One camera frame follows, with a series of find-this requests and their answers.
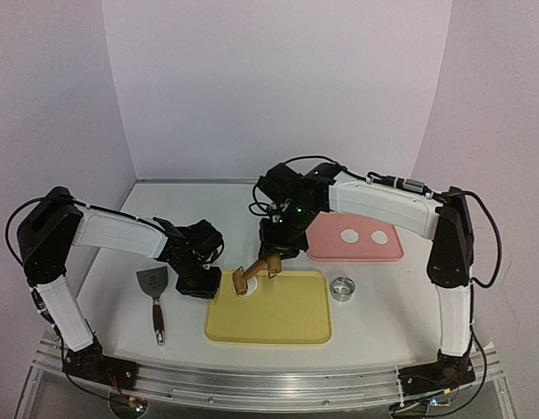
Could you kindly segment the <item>wooden double-ended rolling pin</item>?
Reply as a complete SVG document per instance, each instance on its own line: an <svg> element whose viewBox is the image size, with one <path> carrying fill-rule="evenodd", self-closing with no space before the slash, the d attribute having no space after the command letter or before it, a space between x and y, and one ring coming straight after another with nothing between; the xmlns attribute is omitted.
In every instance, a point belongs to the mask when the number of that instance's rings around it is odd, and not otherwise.
<svg viewBox="0 0 539 419"><path fill-rule="evenodd" d="M248 296L256 290L259 275L265 272L268 278L274 278L282 269L282 259L277 254L258 259L246 270L239 267L232 273L233 291L239 297Z"/></svg>

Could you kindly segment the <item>white dough lump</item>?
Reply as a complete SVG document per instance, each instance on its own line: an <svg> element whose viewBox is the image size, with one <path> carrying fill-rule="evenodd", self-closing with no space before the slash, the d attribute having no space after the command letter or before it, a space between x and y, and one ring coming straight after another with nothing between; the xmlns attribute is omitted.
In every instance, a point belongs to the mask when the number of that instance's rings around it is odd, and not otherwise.
<svg viewBox="0 0 539 419"><path fill-rule="evenodd" d="M246 285L246 291L243 293L238 293L235 289L233 289L233 293L241 298L246 298L249 295L253 294L256 289L258 288L258 280L256 277L253 277L251 279L248 279L245 283Z"/></svg>

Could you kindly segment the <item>yellow plastic tray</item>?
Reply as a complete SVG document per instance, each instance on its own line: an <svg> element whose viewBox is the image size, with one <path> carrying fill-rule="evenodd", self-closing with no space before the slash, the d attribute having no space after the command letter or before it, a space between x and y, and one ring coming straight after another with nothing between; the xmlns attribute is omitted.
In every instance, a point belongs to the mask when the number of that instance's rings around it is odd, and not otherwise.
<svg viewBox="0 0 539 419"><path fill-rule="evenodd" d="M204 333L221 344L319 346L332 336L328 282L317 271L283 271L255 277L254 290L235 294L232 271L222 272L208 302Z"/></svg>

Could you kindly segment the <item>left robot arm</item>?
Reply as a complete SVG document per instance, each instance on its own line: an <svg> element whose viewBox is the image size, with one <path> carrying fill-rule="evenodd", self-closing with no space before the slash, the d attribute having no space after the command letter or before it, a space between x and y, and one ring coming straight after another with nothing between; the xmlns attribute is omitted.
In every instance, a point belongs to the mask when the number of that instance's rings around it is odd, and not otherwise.
<svg viewBox="0 0 539 419"><path fill-rule="evenodd" d="M20 205L5 232L38 313L58 336L64 374L118 390L138 364L120 355L131 330L168 348L168 298L212 299L221 283L222 234L201 220L175 226L83 203L64 187Z"/></svg>

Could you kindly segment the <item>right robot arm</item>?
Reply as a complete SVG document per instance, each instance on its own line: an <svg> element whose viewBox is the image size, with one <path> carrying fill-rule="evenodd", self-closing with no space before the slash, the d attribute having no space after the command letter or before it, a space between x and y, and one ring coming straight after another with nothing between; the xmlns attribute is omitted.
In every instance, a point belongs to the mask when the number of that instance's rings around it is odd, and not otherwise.
<svg viewBox="0 0 539 419"><path fill-rule="evenodd" d="M259 177L254 195L267 198L262 259L305 255L321 264L376 264L400 261L415 244L427 251L439 349L433 361L400 371L403 389L417 394L474 381L474 230L463 190L437 193L406 178L358 175L334 161L306 173L281 162Z"/></svg>

